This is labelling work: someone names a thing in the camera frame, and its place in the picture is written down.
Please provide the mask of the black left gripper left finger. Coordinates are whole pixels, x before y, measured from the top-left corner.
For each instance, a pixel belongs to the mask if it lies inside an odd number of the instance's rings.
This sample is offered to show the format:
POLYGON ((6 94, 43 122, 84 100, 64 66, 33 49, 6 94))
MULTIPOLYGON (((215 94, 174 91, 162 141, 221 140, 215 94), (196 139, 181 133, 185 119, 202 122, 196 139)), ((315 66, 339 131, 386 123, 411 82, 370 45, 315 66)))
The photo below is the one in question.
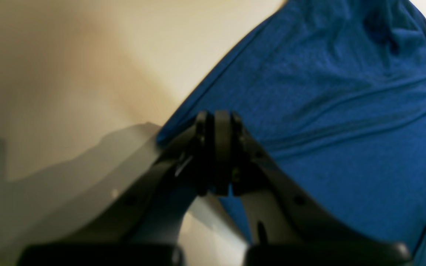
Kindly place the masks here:
POLYGON ((100 215, 61 240, 29 246, 19 266, 186 266, 176 244, 185 213, 212 188, 204 173, 214 119, 200 112, 100 215))

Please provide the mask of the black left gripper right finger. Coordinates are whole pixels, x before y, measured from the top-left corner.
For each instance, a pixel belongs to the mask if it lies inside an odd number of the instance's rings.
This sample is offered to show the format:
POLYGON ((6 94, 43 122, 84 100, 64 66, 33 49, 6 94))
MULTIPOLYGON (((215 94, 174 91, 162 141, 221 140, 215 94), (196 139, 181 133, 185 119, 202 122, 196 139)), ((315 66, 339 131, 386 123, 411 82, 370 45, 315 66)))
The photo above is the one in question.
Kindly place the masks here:
POLYGON ((245 266, 413 265, 405 244, 376 241, 323 209, 224 110, 215 112, 215 192, 242 201, 254 239, 245 266))

